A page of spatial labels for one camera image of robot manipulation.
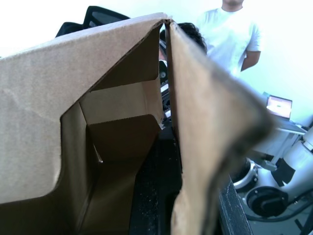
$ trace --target laptop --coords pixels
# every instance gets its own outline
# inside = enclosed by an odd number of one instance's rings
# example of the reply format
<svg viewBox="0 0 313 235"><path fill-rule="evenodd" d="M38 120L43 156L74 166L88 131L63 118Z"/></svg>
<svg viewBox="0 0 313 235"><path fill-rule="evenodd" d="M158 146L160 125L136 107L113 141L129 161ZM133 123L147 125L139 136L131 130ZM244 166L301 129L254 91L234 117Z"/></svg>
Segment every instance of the laptop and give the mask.
<svg viewBox="0 0 313 235"><path fill-rule="evenodd" d="M278 127L289 132L303 135L305 130L298 127L295 123L290 121L292 100L270 95L268 96L267 110L276 117Z"/></svg>

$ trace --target dark hair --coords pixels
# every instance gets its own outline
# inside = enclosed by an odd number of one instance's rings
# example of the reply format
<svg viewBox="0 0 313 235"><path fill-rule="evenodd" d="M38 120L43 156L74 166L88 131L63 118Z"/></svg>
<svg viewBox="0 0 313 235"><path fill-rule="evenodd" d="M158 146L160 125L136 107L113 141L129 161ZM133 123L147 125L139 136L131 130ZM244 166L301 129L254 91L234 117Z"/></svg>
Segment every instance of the dark hair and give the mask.
<svg viewBox="0 0 313 235"><path fill-rule="evenodd" d="M203 36L200 34L199 29L193 23L179 23L179 27L194 40L206 53L207 48ZM160 39L165 41L165 30L160 32Z"/></svg>

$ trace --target laptop screen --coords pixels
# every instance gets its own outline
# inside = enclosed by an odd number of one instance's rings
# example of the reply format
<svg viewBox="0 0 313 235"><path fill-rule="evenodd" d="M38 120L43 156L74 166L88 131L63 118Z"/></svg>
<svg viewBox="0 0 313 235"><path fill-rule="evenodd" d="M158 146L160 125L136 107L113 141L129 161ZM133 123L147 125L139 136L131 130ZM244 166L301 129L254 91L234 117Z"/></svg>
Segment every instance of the laptop screen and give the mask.
<svg viewBox="0 0 313 235"><path fill-rule="evenodd" d="M292 100L283 99L280 97L270 95L268 97L267 109L271 114L280 116L282 118L290 119Z"/></svg>

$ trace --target white wall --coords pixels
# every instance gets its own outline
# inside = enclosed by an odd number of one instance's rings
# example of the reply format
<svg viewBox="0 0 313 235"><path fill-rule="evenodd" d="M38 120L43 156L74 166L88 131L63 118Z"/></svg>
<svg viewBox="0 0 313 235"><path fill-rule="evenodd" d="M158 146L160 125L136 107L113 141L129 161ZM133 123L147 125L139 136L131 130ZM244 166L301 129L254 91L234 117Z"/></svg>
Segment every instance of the white wall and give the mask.
<svg viewBox="0 0 313 235"><path fill-rule="evenodd" d="M255 0L266 31L266 49L259 63L242 79L259 92L293 100L291 119L313 121L312 4L308 0Z"/></svg>
<svg viewBox="0 0 313 235"><path fill-rule="evenodd" d="M0 56L53 39L63 22L82 23L89 5L129 17L165 12L177 22L194 22L201 12L222 0L16 0L0 1ZM291 119L308 125L313 119L313 85L308 0L245 0L261 17L267 33L266 50L257 66L242 79L258 92L293 100Z"/></svg>

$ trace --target chair backrest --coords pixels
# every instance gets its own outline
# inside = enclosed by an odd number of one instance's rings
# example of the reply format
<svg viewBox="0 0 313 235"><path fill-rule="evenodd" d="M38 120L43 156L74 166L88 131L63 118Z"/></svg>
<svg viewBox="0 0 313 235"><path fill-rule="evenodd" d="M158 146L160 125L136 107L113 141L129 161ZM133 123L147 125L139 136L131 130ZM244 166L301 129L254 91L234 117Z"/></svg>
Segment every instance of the chair backrest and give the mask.
<svg viewBox="0 0 313 235"><path fill-rule="evenodd" d="M55 37L59 37L65 34L69 34L69 33L73 33L73 32L77 32L83 30L83 26L81 24L77 24L77 23L73 23L73 22L65 22L63 23L63 25L61 26L57 36Z"/></svg>
<svg viewBox="0 0 313 235"><path fill-rule="evenodd" d="M117 12L99 7L89 6L85 15L84 23L77 24L72 22L65 22L61 26L56 37L80 31L87 28L97 27L104 24L110 24L117 21L127 20L129 17L119 14Z"/></svg>
<svg viewBox="0 0 313 235"><path fill-rule="evenodd" d="M83 29L110 24L117 21L127 20L129 17L117 12L99 7L89 6L85 15Z"/></svg>

